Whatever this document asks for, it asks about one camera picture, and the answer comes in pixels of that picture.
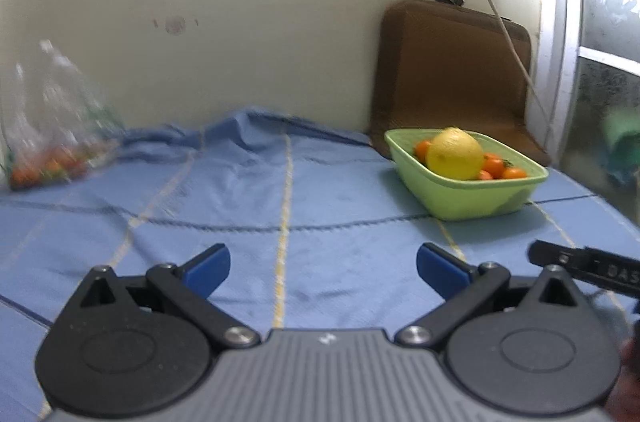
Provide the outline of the orange tomato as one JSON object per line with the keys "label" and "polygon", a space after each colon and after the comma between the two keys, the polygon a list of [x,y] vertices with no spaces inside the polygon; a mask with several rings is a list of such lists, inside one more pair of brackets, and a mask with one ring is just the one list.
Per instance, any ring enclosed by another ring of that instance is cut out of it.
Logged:
{"label": "orange tomato", "polygon": [[413,156],[417,161],[426,164],[426,159],[428,155],[428,151],[432,146],[432,141],[428,138],[422,139],[422,141],[417,142],[413,147]]}
{"label": "orange tomato", "polygon": [[478,173],[477,179],[480,179],[481,181],[491,181],[492,175],[489,172],[482,170]]}
{"label": "orange tomato", "polygon": [[501,179],[527,179],[527,172],[518,167],[509,167],[502,172]]}

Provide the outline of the brown seat cushion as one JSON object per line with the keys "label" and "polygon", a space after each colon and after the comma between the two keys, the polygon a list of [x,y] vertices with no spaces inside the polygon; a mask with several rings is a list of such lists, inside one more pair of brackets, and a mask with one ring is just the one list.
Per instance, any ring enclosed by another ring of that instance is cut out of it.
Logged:
{"label": "brown seat cushion", "polygon": [[427,0],[386,8],[378,40],[368,134],[390,156],[393,129],[460,127],[495,138],[542,165],[548,153],[526,129],[532,61],[528,31],[517,23]]}

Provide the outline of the green plastic basket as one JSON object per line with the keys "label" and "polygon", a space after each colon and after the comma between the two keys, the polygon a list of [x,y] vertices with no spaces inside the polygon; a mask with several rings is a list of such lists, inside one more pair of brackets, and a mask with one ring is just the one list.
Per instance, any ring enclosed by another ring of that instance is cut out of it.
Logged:
{"label": "green plastic basket", "polygon": [[526,178],[498,181],[446,179],[413,157],[417,142],[438,133],[437,129],[394,129],[386,131],[384,139],[405,187],[439,220],[475,220],[516,212],[549,177],[548,170],[533,159],[495,138],[471,132],[480,147],[523,169],[527,173]]}

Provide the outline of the blue patterned blanket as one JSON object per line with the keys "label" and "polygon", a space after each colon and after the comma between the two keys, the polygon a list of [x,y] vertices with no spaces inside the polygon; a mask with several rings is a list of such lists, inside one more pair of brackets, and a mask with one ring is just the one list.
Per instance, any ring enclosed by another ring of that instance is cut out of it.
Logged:
{"label": "blue patterned blanket", "polygon": [[1,416],[43,415],[36,352],[94,265],[139,275],[223,243],[213,300],[256,330],[394,332],[439,303],[416,273],[422,243],[532,275],[537,239],[639,254],[638,228],[560,172],[517,213],[442,222],[359,133],[254,109],[133,130],[85,179],[1,196]]}

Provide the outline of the window frame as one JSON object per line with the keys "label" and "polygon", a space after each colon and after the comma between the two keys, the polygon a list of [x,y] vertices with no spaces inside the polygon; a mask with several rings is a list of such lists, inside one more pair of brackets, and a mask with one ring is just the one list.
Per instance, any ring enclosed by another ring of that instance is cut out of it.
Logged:
{"label": "window frame", "polygon": [[558,165],[572,119],[582,35],[582,0],[540,0],[534,86],[526,125]]}

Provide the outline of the orange tomato front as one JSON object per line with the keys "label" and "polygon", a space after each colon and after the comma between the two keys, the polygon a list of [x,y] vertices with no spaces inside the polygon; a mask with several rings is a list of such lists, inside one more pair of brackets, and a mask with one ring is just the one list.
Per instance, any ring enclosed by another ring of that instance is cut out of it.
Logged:
{"label": "orange tomato front", "polygon": [[527,172],[518,167],[509,167],[502,172],[501,179],[527,179]]}

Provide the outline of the yellow lemon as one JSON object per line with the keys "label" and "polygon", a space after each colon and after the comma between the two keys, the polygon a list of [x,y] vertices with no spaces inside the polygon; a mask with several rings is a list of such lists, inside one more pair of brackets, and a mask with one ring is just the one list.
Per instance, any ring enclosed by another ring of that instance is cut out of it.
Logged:
{"label": "yellow lemon", "polygon": [[480,143],[457,127],[447,127],[437,134],[426,153],[427,169],[446,179],[472,181],[480,174],[483,163]]}

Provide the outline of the orange mandarin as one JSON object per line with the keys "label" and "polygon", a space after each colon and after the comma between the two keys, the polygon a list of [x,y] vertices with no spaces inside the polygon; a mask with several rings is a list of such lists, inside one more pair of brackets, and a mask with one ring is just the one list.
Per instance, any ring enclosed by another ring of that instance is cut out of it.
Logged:
{"label": "orange mandarin", "polygon": [[491,176],[491,179],[501,179],[506,171],[506,161],[495,153],[484,153],[482,170]]}

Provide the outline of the clear plastic fruit bag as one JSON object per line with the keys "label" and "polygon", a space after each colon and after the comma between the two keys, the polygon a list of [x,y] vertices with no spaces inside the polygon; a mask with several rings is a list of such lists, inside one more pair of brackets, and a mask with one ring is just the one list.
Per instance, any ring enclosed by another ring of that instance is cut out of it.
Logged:
{"label": "clear plastic fruit bag", "polygon": [[39,74],[14,68],[9,121],[1,124],[1,170],[12,191],[81,179],[111,162],[124,136],[79,68],[50,40],[39,47]]}

